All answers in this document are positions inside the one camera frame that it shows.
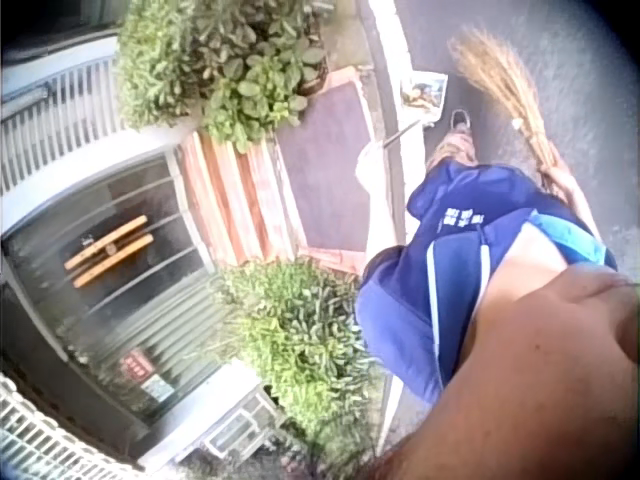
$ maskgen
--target shoe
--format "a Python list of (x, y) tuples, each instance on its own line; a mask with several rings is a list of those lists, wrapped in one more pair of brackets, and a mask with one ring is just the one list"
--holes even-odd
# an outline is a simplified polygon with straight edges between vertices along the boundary
[(454, 110), (451, 114), (451, 130), (459, 132), (471, 131), (471, 119), (465, 110)]

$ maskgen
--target green plant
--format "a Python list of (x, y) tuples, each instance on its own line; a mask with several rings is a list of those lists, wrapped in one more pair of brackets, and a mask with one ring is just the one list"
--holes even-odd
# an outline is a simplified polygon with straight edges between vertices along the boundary
[(122, 115), (134, 128), (173, 123), (191, 112), (194, 2), (133, 0), (118, 37)]
[(307, 438), (335, 452), (346, 432), (364, 435), (371, 358), (354, 320), (355, 279), (276, 262), (228, 269), (222, 280), (219, 301), (238, 309), (241, 358)]
[(299, 125), (307, 99), (297, 95), (298, 86), (318, 76), (312, 65), (323, 58), (324, 51), (306, 37), (285, 34), (260, 42), (244, 64), (223, 69), (205, 114), (209, 133), (245, 153), (284, 121)]
[(288, 120), (324, 51), (301, 0), (133, 0), (119, 36), (122, 114), (140, 128), (205, 109), (205, 126), (239, 151)]

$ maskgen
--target broom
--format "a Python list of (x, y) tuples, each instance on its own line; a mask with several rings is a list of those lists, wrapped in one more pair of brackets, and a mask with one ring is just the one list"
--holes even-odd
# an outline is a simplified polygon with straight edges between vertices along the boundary
[[(449, 43), (449, 49), (469, 83), (489, 94), (511, 116), (514, 128), (522, 133), (536, 159), (538, 171), (566, 168), (547, 138), (536, 87), (512, 48), (487, 32), (467, 30), (461, 39)], [(544, 190), (566, 202), (546, 175), (541, 174), (541, 183)]]

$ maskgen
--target metal railing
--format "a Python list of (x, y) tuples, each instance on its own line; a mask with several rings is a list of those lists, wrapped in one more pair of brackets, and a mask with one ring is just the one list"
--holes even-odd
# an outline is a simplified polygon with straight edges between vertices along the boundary
[(118, 115), (115, 56), (43, 80), (48, 96), (2, 122), (2, 192), (51, 162), (124, 128)]
[(0, 458), (15, 479), (145, 478), (84, 444), (39, 412), (0, 374)]

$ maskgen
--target blue uniform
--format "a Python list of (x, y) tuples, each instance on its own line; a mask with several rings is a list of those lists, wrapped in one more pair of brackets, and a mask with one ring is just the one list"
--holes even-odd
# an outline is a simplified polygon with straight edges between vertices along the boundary
[(369, 263), (356, 319), (371, 354), (428, 403), (451, 381), (476, 305), (525, 222), (567, 263), (616, 268), (563, 202), (512, 167), (445, 159), (413, 192), (407, 210), (420, 226), (408, 245)]

